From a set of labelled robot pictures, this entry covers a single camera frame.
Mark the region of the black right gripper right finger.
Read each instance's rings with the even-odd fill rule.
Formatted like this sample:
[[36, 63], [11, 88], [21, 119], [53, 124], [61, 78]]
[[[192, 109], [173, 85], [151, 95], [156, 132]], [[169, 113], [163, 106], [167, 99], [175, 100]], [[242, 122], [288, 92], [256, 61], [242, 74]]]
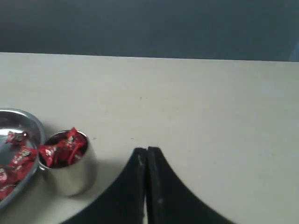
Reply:
[[184, 185], [158, 147], [148, 148], [147, 216], [149, 224], [232, 223]]

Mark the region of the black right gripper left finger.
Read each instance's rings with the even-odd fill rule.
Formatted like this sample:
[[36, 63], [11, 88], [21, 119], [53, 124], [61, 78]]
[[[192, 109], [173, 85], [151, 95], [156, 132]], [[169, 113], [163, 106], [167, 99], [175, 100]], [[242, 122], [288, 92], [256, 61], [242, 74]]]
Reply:
[[116, 180], [65, 224], [142, 224], [147, 150], [135, 148]]

